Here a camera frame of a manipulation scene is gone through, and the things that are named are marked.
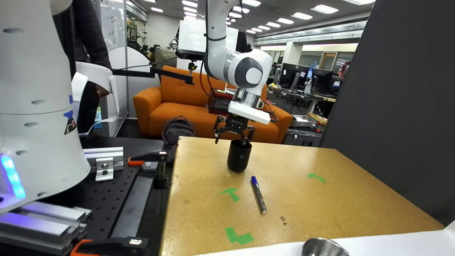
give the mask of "couch armrest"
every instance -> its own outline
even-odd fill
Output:
[[[161,105],[161,88],[150,87],[133,97],[139,131],[150,134],[150,114]]]
[[[274,111],[275,116],[277,116],[278,122],[274,123],[278,127],[278,139],[276,143],[281,144],[284,136],[286,135],[286,132],[289,129],[289,126],[291,125],[292,115],[277,106],[274,106],[272,104],[269,105],[270,108],[268,105],[265,105],[264,111]]]

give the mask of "orange couch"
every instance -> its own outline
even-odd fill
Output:
[[[189,74],[188,70],[164,66],[168,70],[180,74]],[[199,73],[193,72],[194,85],[185,84],[184,81],[171,77],[161,76],[161,86],[151,87],[138,93],[133,97],[134,108],[137,113],[139,130],[142,134],[151,136],[161,136],[164,123],[176,116],[185,116],[193,125],[196,137],[215,138],[213,126],[217,115],[210,114],[206,107],[208,96],[202,91]],[[224,89],[225,82],[210,78],[210,83],[215,90]],[[210,90],[207,82],[207,75],[202,74],[202,85],[206,92]],[[264,86],[261,99],[266,100],[267,89]],[[264,143],[281,143],[292,116],[284,110],[271,105],[271,110],[275,112],[279,121],[267,125],[250,121],[249,125],[256,128],[253,141]],[[225,132],[221,134],[221,139],[240,138],[238,134]]]

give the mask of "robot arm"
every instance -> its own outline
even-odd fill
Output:
[[[240,53],[226,48],[226,17],[238,1],[207,0],[204,61],[209,76],[237,87],[229,104],[229,116],[225,120],[219,117],[215,123],[217,140],[220,133],[230,131],[241,134],[244,142],[249,142],[254,132],[254,128],[248,126],[250,119],[264,124],[270,122],[270,115],[256,108],[263,106],[260,96],[272,68],[272,57],[258,49]],[[224,121],[226,126],[218,130],[217,125]],[[243,131],[247,128],[251,134],[245,138]]]

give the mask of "metal bowl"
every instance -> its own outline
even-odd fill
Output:
[[[324,238],[308,239],[303,245],[302,256],[350,256],[332,240]]]

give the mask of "blue marker cap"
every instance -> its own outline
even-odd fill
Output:
[[[251,176],[251,182],[256,185],[258,184],[258,180],[256,179],[256,176]]]

